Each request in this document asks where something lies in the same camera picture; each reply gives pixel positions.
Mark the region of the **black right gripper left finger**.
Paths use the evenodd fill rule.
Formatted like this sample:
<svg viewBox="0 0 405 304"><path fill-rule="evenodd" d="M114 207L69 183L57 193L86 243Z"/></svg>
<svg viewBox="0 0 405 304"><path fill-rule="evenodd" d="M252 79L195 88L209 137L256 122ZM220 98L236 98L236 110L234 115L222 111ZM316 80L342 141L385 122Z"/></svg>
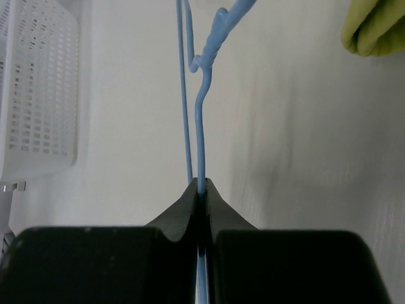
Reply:
<svg viewBox="0 0 405 304"><path fill-rule="evenodd" d="M1 264L2 303L194 303L197 183L144 226L32 227Z"/></svg>

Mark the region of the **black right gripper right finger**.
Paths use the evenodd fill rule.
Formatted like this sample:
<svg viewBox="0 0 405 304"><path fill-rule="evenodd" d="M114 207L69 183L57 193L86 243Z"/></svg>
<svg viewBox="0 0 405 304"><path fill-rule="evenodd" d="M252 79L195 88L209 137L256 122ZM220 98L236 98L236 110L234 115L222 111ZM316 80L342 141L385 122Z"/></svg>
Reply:
<svg viewBox="0 0 405 304"><path fill-rule="evenodd" d="M206 181L211 303L390 303L373 255L350 231L260 230Z"/></svg>

